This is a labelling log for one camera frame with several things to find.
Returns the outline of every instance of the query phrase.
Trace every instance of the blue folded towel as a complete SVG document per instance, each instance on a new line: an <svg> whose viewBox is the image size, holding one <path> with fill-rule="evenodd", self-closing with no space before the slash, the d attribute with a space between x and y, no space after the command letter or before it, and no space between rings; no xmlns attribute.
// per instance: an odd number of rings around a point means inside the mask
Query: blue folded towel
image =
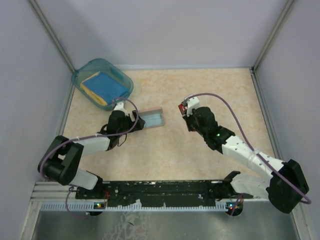
<svg viewBox="0 0 320 240"><path fill-rule="evenodd" d="M81 85L102 98L108 105L112 103L114 98L121 97L129 91L128 88L104 72L99 72L97 75L94 74L92 77L84 80Z"/></svg>

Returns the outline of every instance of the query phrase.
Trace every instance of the yellow object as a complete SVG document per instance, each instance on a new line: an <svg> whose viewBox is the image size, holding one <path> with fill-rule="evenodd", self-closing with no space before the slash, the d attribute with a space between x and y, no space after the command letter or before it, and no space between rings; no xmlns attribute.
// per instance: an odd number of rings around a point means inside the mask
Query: yellow object
<svg viewBox="0 0 320 240"><path fill-rule="evenodd" d="M90 97L92 98L96 103L102 105L102 106L107 106L108 103L103 99L101 98L100 96L98 96L97 94L95 94L93 91L91 91L90 89L88 89L85 85L84 85L84 82L97 76L100 72L96 72L95 74L91 75L90 77L88 77L87 79L83 80L80 84L80 88L85 91L85 93Z"/></svg>

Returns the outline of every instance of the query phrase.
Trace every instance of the plastic basket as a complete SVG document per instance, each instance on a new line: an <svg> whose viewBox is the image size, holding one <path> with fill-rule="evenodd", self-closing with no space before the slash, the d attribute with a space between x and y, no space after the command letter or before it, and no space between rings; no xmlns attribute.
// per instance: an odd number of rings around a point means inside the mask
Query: plastic basket
<svg viewBox="0 0 320 240"><path fill-rule="evenodd" d="M113 78L118 83L120 83L121 85L123 85L128 89L128 91L125 94L119 97L128 98L134 89L134 83L132 82L130 77L125 75L122 71L120 71L118 68L116 68L114 65L112 65L110 62L108 62L103 58L97 58L89 61L86 65L76 70L72 74L72 77L71 77L72 83L83 95L85 95L97 107L107 111L112 111L113 107L111 104L108 104L108 105L98 104L80 87L81 83L84 80L86 80L87 78L89 78L90 76L92 76L97 72L107 74L108 76L110 76L111 78Z"/></svg>

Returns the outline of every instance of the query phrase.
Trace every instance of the beige table surface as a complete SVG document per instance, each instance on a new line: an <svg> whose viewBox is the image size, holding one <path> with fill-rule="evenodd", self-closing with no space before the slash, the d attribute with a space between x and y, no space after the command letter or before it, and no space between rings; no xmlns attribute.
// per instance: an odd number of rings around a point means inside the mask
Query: beige table surface
<svg viewBox="0 0 320 240"><path fill-rule="evenodd" d="M178 104L190 94L203 92L225 98L253 146L273 156L249 69L133 70L125 74L134 82L130 99L139 109L162 107L165 125L130 133L121 147L83 157L81 169L105 181L223 179L233 170L252 173L236 160L209 149L197 133L188 132ZM199 99L202 106L211 108L220 125L240 136L223 102L211 96ZM128 102L125 107L133 110ZM93 135L108 122L109 115L76 89L64 136Z"/></svg>

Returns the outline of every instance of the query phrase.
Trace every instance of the gray wall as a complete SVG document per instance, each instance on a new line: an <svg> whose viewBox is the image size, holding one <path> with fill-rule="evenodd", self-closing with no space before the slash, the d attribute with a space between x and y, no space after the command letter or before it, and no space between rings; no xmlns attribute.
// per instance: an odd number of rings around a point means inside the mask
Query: gray wall
<svg viewBox="0 0 320 240"><path fill-rule="evenodd" d="M0 239L16 240L71 72L25 0L0 1Z"/></svg>
<svg viewBox="0 0 320 240"><path fill-rule="evenodd" d="M285 160L298 161L320 208L320 1L298 0L264 59L258 77Z"/></svg>
<svg viewBox="0 0 320 240"><path fill-rule="evenodd" d="M251 67L286 0L38 0L76 68Z"/></svg>

